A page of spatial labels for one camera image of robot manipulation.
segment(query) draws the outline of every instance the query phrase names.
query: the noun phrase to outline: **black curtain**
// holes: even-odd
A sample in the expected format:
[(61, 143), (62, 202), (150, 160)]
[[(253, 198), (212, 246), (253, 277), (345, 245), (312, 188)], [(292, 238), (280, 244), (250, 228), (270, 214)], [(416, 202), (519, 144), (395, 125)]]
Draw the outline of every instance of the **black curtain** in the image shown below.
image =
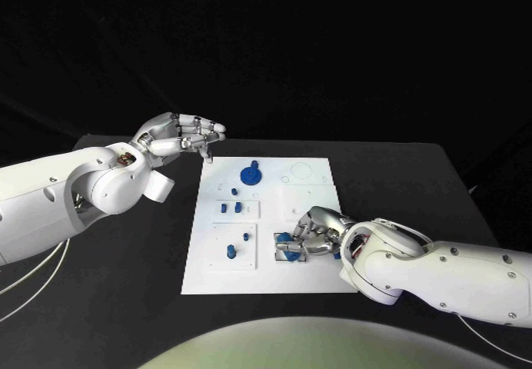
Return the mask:
[(222, 122), (230, 138), (439, 143), (475, 185), (531, 119), (529, 33), (462, 12), (403, 12), (6, 2), (0, 164), (68, 151), (87, 133), (133, 135), (176, 111)]

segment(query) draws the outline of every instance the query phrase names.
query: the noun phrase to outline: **black table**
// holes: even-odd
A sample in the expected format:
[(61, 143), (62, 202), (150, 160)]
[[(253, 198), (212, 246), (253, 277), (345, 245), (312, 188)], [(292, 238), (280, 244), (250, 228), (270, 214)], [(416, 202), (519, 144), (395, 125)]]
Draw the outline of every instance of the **black table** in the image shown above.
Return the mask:
[[(127, 139), (88, 135), (77, 148)], [(496, 246), (437, 145), (227, 140), (214, 145), (214, 154), (215, 160), (217, 156), (329, 158), (342, 209), (352, 218), (382, 217), (434, 240)], [(2, 323), (0, 367), (133, 368), (217, 328), (296, 315), (348, 317), (403, 327), (509, 367), (527, 367), (482, 342), (456, 316), (434, 310), (408, 293), (394, 306), (362, 294), (181, 295), (201, 170), (199, 155), (182, 155), (160, 168), (176, 180), (166, 203), (143, 198), (130, 211), (103, 219), (74, 237), (55, 280)], [(3, 267), (3, 285), (42, 258)], [(0, 297), (3, 315), (34, 294), (54, 267), (51, 263)], [(532, 356), (532, 331), (476, 321), (472, 325), (511, 352)]]

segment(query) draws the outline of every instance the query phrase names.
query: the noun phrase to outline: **blue object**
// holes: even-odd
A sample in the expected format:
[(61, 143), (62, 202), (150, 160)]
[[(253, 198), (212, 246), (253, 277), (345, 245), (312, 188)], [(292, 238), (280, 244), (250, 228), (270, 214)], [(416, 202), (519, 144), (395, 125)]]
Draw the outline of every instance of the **blue object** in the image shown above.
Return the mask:
[[(281, 233), (279, 236), (277, 236), (277, 242), (289, 242), (289, 241), (293, 241), (294, 239), (292, 238), (290, 236), (290, 233)], [(286, 260), (293, 262), (296, 261), (300, 256), (302, 256), (302, 253), (300, 252), (292, 252), (292, 251), (283, 251), (286, 253)]]
[(254, 186), (263, 179), (263, 173), (258, 170), (257, 160), (253, 161), (253, 166), (241, 171), (241, 181), (245, 185)]
[(237, 257), (237, 250), (232, 245), (228, 246), (228, 258), (234, 259)]

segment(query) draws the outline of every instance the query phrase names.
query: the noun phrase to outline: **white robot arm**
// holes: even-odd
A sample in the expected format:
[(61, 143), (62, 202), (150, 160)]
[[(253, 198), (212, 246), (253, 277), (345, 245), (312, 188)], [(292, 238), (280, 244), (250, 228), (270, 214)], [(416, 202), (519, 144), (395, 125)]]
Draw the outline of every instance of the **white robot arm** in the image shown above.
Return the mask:
[[(403, 233), (405, 228), (427, 244)], [(495, 324), (532, 327), (532, 254), (476, 244), (433, 242), (400, 224), (362, 223), (313, 207), (283, 251), (342, 255), (342, 279), (375, 301), (393, 305), (403, 291), (434, 308)]]
[[(163, 202), (175, 182), (153, 169), (181, 152), (212, 162), (209, 143), (225, 127), (198, 116), (165, 113), (129, 143), (85, 148), (0, 168), (0, 266), (29, 258), (111, 214), (142, 195)], [(75, 208), (75, 196), (83, 197)]]

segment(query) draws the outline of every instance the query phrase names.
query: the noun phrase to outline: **white panel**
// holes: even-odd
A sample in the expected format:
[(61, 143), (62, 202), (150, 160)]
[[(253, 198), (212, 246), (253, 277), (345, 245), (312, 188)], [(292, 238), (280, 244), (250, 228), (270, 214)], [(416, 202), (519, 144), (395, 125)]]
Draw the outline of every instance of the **white panel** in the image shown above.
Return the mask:
[[(241, 212), (235, 212), (237, 203), (241, 203)], [(222, 204), (228, 210), (222, 213)], [(254, 221), (261, 217), (261, 203), (256, 200), (235, 201), (218, 200), (214, 205), (214, 218), (217, 221)]]
[(313, 206), (341, 211), (338, 203), (336, 186), (280, 186), (283, 198), (283, 219), (297, 222)]
[[(228, 246), (232, 244), (237, 257), (228, 258)], [(253, 271), (257, 260), (257, 225), (215, 223), (209, 230), (209, 242), (204, 247), (204, 270)]]
[[(257, 185), (248, 186), (241, 182), (240, 175), (253, 160), (258, 161), (263, 179)], [(232, 188), (238, 190), (237, 196), (232, 196)], [(274, 233), (292, 233), (300, 219), (300, 216), (294, 216), (292, 220), (286, 220), (283, 193), (286, 193), (286, 198), (294, 196), (300, 199), (290, 199), (290, 206), (305, 201), (305, 204), (299, 204), (302, 208), (309, 205), (310, 209), (312, 205), (318, 204), (341, 211), (326, 158), (215, 157), (212, 164), (204, 164), (182, 294), (356, 292), (338, 276), (343, 265), (332, 255), (310, 257), (306, 262), (300, 263), (276, 261)], [(250, 201), (257, 201), (260, 216), (257, 219), (230, 219), (232, 216), (230, 213), (230, 216), (222, 218), (224, 215), (218, 209), (221, 201), (228, 203), (228, 213), (234, 212), (235, 201), (243, 202), (243, 210), (247, 209)], [(215, 245), (218, 247), (218, 241), (221, 241), (217, 240), (220, 233), (214, 232), (217, 223), (241, 223), (238, 226), (257, 225), (254, 270), (205, 271), (205, 265), (212, 264), (209, 260), (228, 262), (228, 244), (234, 244), (238, 249), (238, 242), (243, 241), (241, 231), (228, 232), (220, 255), (212, 256), (207, 250)]]

